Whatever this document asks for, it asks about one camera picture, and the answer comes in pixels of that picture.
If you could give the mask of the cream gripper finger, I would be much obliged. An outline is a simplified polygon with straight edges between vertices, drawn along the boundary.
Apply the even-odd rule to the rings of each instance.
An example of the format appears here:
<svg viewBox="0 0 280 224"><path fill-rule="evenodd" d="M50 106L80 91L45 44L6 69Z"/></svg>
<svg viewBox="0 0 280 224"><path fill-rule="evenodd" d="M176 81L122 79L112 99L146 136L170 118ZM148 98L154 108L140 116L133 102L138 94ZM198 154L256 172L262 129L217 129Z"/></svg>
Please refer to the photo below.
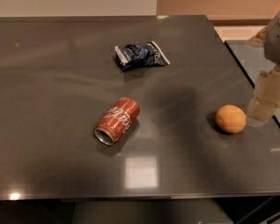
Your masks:
<svg viewBox="0 0 280 224"><path fill-rule="evenodd" d="M280 108L280 64L270 72L261 71L249 102L246 123L251 127L260 127Z"/></svg>
<svg viewBox="0 0 280 224"><path fill-rule="evenodd" d="M263 48L266 39L266 34L267 34L267 28L263 27L247 41L247 45L252 48L258 48L258 49Z"/></svg>

